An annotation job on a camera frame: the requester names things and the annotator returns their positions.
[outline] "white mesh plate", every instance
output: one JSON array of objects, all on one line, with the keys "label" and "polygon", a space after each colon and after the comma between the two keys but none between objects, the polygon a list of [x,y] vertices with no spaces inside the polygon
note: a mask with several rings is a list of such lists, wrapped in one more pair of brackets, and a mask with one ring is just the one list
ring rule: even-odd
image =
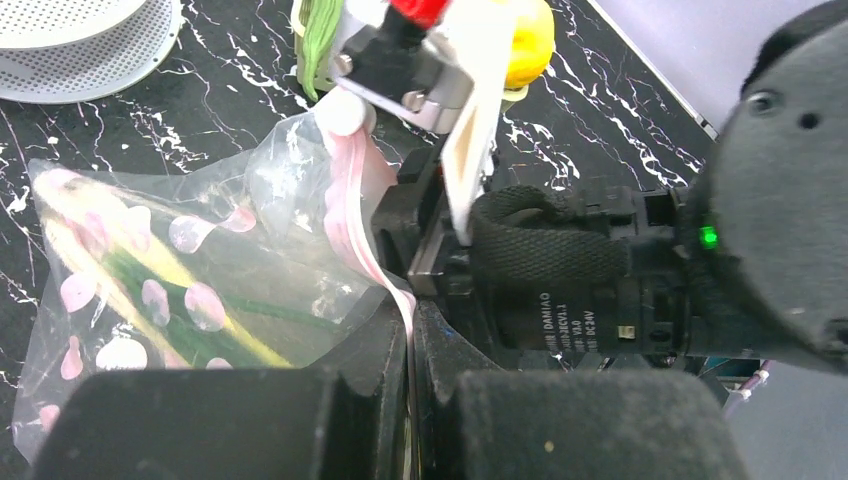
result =
[{"label": "white mesh plate", "polygon": [[83,40],[118,25],[145,0],[0,0],[0,49]]},{"label": "white mesh plate", "polygon": [[180,0],[147,0],[124,23],[88,40],[38,50],[0,50],[0,98],[75,103],[128,88],[168,55],[181,13]]}]

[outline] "plastic bag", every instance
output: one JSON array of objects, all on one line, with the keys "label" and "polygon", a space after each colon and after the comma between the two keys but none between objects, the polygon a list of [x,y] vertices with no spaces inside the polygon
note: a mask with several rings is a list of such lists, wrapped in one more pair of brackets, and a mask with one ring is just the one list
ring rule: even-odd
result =
[{"label": "plastic bag", "polygon": [[[327,97],[319,107],[344,103]],[[185,176],[31,162],[51,275],[15,404],[24,456],[97,371],[300,368],[367,319],[383,296],[366,291],[387,285],[364,252],[369,219],[396,180],[366,123],[340,136],[312,112],[291,117],[255,150]]]}]

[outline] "cable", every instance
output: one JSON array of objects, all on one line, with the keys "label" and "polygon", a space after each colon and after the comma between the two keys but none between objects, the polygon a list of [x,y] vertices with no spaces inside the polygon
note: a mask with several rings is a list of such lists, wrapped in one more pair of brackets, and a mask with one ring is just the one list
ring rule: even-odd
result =
[{"label": "cable", "polygon": [[738,390],[734,390],[731,394],[736,394],[725,406],[724,408],[724,418],[728,419],[733,412],[736,411],[736,408],[739,407],[740,404],[747,402],[751,395],[753,395],[754,389],[758,386],[764,384],[769,377],[769,369],[772,366],[772,360],[766,360],[760,366],[760,369],[754,372],[754,375],[748,379]]}]

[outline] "metal screw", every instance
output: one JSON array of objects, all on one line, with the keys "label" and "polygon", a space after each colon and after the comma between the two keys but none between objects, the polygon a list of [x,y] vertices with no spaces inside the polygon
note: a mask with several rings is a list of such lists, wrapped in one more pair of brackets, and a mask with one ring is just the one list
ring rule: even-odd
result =
[{"label": "metal screw", "polygon": [[346,53],[337,55],[336,58],[333,59],[333,63],[335,63],[336,69],[339,71],[339,75],[343,77],[350,75],[350,72],[353,71],[353,59]]},{"label": "metal screw", "polygon": [[757,92],[748,97],[748,108],[754,116],[775,113],[780,108],[780,96],[769,91]]},{"label": "metal screw", "polygon": [[406,92],[401,99],[401,104],[413,113],[418,113],[424,108],[424,102],[427,101],[427,96],[421,90]]}]

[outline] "green led light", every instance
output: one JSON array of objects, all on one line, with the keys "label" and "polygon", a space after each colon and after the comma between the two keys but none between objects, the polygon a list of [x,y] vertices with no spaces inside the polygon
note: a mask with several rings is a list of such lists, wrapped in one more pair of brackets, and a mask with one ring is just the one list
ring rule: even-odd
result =
[{"label": "green led light", "polygon": [[712,250],[718,246],[718,233],[715,227],[701,227],[701,245],[707,250]]}]

